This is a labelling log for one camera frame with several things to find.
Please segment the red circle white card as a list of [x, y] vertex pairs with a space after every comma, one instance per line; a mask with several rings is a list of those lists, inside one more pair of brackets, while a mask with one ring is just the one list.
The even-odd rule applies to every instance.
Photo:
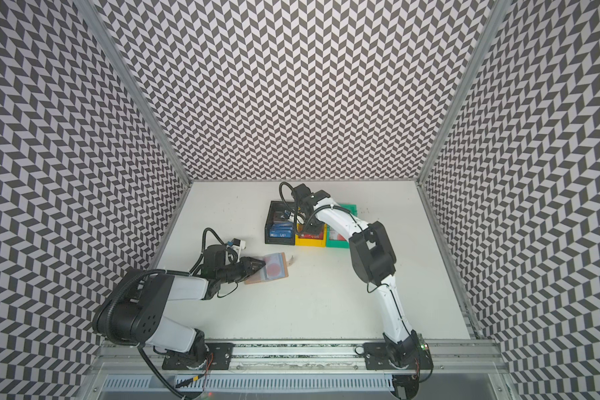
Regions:
[[287, 262], [284, 253], [273, 253], [264, 257], [266, 280], [273, 281], [288, 276]]

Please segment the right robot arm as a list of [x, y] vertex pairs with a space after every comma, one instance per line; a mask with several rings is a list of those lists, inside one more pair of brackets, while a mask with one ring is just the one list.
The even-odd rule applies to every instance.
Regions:
[[293, 227], [296, 233], [312, 232], [322, 223], [348, 241], [353, 271], [378, 300], [383, 340], [389, 364], [396, 369], [433, 370], [430, 349], [408, 321], [398, 295], [397, 256], [385, 226], [368, 223], [333, 200], [329, 193], [312, 191], [307, 185], [283, 182], [278, 191], [290, 190]]

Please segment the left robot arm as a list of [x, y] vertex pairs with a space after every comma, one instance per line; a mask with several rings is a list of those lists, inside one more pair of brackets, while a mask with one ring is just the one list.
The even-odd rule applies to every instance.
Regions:
[[184, 368], [207, 366], [212, 351], [204, 332], [166, 317], [168, 302], [211, 300], [221, 286], [239, 285], [265, 266], [263, 259], [243, 257], [229, 243], [205, 248], [187, 272], [132, 269], [98, 307], [93, 331], [116, 345], [160, 348], [170, 358], [182, 358]]

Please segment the dark card in black bin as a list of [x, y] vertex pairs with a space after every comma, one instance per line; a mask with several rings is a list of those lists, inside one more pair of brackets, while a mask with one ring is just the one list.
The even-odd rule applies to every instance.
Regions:
[[294, 214], [288, 210], [276, 211], [273, 213], [273, 223], [274, 224], [283, 224], [283, 223], [292, 224], [293, 219], [294, 219]]

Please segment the blue card in black bin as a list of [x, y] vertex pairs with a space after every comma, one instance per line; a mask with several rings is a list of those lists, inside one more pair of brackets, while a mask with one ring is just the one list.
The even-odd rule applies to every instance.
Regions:
[[291, 223], [275, 223], [268, 233], [270, 238], [293, 238], [294, 229]]

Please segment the black plastic bin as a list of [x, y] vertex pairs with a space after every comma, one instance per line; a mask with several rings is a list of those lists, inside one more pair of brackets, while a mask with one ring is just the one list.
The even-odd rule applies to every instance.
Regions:
[[264, 225], [264, 242], [276, 245], [295, 245], [293, 214], [282, 201], [271, 201]]

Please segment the yellow plastic bin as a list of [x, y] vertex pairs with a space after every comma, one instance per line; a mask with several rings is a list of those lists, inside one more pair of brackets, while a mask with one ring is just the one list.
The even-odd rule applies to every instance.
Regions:
[[295, 235], [295, 245], [300, 247], [325, 248], [327, 228], [322, 222], [317, 222], [308, 227], [307, 232], [302, 231]]

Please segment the green plastic bin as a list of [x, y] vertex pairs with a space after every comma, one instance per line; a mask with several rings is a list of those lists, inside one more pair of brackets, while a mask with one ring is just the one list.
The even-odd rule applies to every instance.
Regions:
[[[341, 204], [341, 207], [350, 211], [351, 215], [358, 216], [358, 206], [356, 204]], [[326, 240], [327, 248], [346, 248], [349, 249], [348, 240], [340, 235], [334, 228], [327, 226], [328, 237]]]

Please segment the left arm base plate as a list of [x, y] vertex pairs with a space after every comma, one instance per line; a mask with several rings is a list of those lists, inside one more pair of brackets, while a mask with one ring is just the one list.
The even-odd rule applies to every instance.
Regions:
[[228, 370], [235, 345], [230, 342], [194, 345], [188, 353], [168, 350], [162, 369], [166, 371]]

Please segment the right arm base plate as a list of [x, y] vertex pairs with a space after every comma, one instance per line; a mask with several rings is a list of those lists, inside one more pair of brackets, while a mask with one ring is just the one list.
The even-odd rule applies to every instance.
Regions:
[[386, 343], [367, 342], [362, 345], [362, 356], [367, 370], [423, 371], [433, 368], [433, 356], [426, 343], [409, 348], [406, 354], [391, 355]]

